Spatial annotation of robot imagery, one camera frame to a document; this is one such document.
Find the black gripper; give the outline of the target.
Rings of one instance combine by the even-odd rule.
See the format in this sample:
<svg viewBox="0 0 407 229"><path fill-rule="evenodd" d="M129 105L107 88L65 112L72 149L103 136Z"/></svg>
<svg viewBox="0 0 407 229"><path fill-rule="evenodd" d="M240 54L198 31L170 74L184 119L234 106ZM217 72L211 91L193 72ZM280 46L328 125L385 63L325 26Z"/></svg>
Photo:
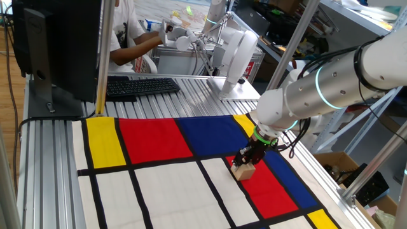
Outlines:
<svg viewBox="0 0 407 229"><path fill-rule="evenodd" d="M244 148L239 149L232 164L236 167L240 167L243 164L249 162L255 163L256 170L265 170L266 164L263 157L266 155L266 150L269 148L268 144L261 141L250 141Z"/></svg>

